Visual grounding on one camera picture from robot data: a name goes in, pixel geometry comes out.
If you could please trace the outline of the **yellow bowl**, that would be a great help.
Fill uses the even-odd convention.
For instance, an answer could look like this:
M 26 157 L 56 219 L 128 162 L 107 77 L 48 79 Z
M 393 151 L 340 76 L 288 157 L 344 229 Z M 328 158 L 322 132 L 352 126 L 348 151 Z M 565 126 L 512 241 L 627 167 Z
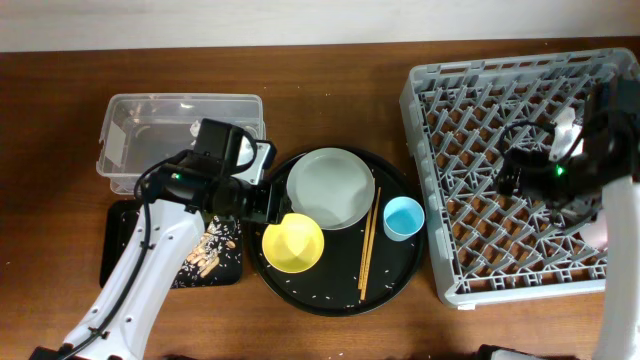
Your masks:
M 280 224 L 269 225 L 262 237 L 262 253 L 275 269 L 302 273 L 312 268 L 324 252 L 324 234 L 310 217 L 289 213 Z

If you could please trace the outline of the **food scraps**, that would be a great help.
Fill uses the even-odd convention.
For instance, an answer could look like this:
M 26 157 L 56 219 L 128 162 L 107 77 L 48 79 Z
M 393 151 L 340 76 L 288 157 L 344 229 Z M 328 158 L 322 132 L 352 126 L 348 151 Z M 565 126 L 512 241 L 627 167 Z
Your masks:
M 187 256 L 173 286 L 211 287 L 237 283 L 242 275 L 242 232 L 238 221 L 215 216 Z

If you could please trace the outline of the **pink cup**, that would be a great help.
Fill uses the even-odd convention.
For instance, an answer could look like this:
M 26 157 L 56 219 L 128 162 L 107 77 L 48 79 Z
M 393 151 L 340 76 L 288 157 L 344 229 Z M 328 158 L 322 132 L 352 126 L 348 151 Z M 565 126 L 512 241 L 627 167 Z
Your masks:
M 607 222 L 606 215 L 601 210 L 593 221 L 581 228 L 579 234 L 582 240 L 592 248 L 603 249 L 607 247 Z

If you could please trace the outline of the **white napkin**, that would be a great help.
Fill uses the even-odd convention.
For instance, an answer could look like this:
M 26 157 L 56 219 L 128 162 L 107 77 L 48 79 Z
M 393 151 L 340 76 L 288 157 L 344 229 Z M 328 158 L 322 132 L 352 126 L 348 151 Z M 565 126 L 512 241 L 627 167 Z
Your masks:
M 195 121 L 190 127 L 190 133 L 193 137 L 197 137 L 199 134 L 201 123 L 199 121 Z

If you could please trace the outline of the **blue cup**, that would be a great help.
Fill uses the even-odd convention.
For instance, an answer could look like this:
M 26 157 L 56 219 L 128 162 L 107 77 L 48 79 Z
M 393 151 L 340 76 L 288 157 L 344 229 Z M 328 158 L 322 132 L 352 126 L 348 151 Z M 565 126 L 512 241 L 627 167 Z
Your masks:
M 409 239 L 424 224 L 424 210 L 413 198 L 406 196 L 395 197 L 384 207 L 384 233 L 392 241 L 402 242 Z

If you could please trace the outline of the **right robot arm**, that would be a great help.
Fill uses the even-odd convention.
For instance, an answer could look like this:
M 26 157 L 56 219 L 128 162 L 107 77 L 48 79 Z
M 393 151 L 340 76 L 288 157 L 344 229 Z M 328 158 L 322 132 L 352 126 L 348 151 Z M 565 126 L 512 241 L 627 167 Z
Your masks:
M 639 356 L 639 82 L 622 76 L 588 95 L 582 128 L 566 151 L 527 151 L 500 133 L 501 195 L 515 193 L 561 211 L 599 196 L 606 219 L 608 267 L 597 359 Z

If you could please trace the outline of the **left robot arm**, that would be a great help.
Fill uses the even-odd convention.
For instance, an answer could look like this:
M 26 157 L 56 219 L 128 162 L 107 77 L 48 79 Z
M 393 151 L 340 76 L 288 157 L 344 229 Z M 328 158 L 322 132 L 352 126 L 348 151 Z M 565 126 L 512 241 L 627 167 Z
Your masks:
M 278 224 L 282 198 L 262 174 L 276 155 L 268 140 L 213 119 L 195 144 L 145 170 L 134 185 L 140 215 L 101 293 L 62 346 L 34 359 L 141 359 L 173 280 L 211 217 Z

